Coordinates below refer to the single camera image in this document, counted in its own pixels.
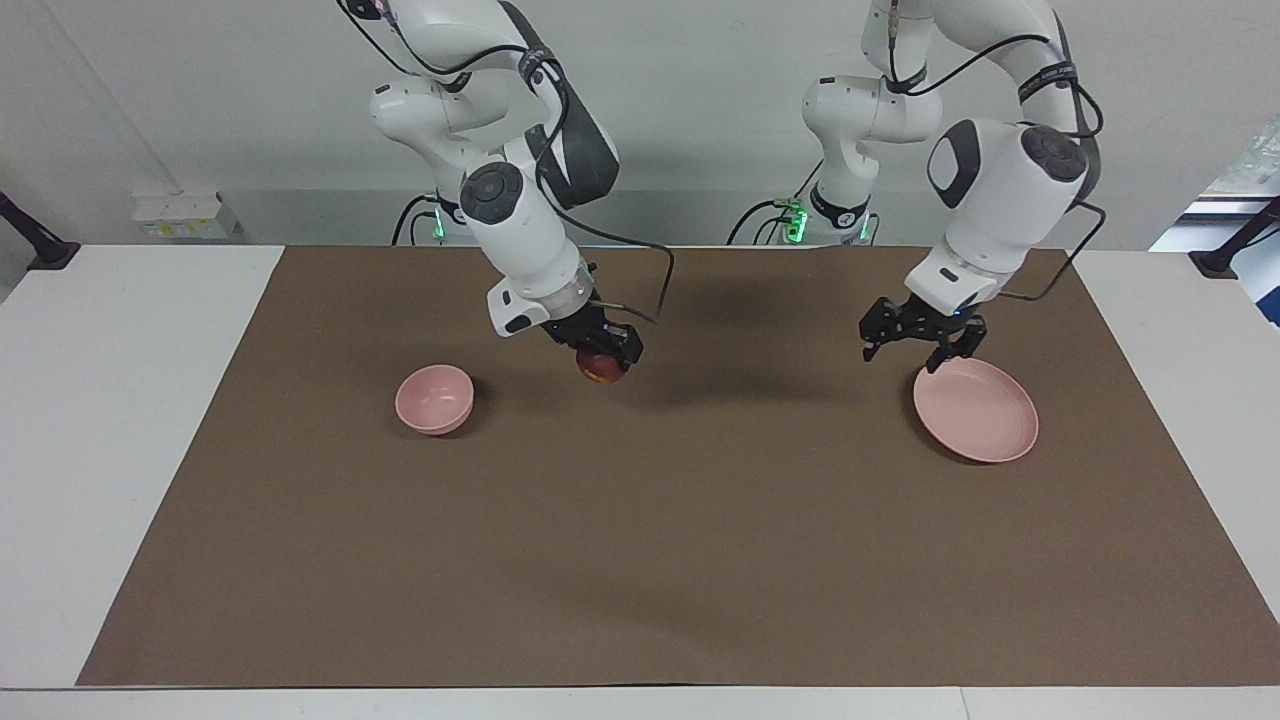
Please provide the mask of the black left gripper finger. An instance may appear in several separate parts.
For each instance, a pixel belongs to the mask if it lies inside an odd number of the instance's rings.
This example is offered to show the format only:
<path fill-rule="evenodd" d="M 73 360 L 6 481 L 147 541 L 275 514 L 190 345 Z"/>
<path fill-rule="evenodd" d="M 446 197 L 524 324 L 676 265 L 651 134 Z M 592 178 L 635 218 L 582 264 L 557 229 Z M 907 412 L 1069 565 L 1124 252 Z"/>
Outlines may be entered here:
<path fill-rule="evenodd" d="M 946 363 L 955 357 L 973 357 L 987 336 L 984 322 L 968 322 L 956 337 L 945 336 L 938 341 L 938 347 L 925 361 L 928 374 L 937 373 Z"/>
<path fill-rule="evenodd" d="M 901 307 L 887 297 L 877 299 L 858 323 L 861 356 L 870 363 L 882 347 L 900 341 Z"/>

